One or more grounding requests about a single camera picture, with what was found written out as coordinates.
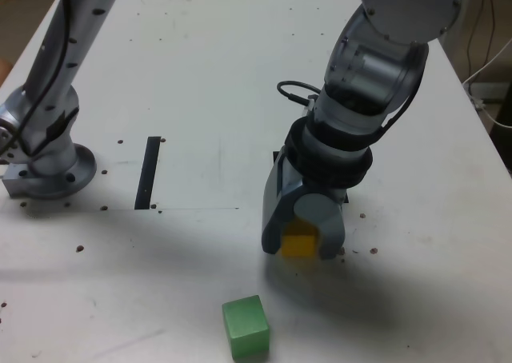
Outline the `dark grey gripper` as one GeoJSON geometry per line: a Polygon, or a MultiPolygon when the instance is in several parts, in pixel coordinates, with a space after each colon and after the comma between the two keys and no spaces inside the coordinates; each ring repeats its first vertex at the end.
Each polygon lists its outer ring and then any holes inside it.
{"type": "Polygon", "coordinates": [[[345,202],[345,190],[302,175],[284,149],[274,155],[263,194],[263,251],[276,254],[280,250],[282,231],[292,218],[294,203],[294,213],[318,231],[318,256],[322,260],[334,259],[346,237],[339,205],[345,202]]]}

